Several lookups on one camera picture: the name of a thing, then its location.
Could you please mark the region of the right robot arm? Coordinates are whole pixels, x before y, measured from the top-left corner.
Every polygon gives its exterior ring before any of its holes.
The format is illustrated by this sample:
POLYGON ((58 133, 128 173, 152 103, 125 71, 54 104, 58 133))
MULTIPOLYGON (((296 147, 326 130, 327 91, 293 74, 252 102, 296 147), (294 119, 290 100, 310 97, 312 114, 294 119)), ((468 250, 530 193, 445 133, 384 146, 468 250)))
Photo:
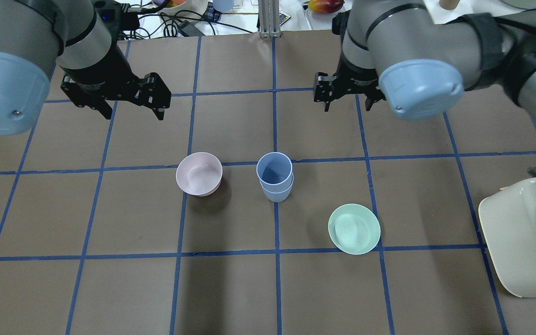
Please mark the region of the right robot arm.
POLYGON ((356 0, 332 31, 341 38, 337 70, 315 74, 313 88, 326 110, 364 94, 366 110, 385 100, 400 119, 423 120, 497 84, 536 120, 536 8, 437 25, 421 0, 356 0))

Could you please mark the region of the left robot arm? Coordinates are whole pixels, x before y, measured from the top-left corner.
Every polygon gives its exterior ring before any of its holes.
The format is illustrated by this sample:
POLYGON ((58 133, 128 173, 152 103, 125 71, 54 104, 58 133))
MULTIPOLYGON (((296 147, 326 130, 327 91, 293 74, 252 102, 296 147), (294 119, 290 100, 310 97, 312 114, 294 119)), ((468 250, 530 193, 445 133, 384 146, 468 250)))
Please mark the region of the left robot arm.
POLYGON ((64 72, 61 90, 77 107, 105 119, 108 101, 145 106, 158 120, 172 93, 159 74, 138 78, 117 45, 140 13, 115 0, 0 0, 0 135, 18 135, 38 121, 54 66, 64 72))

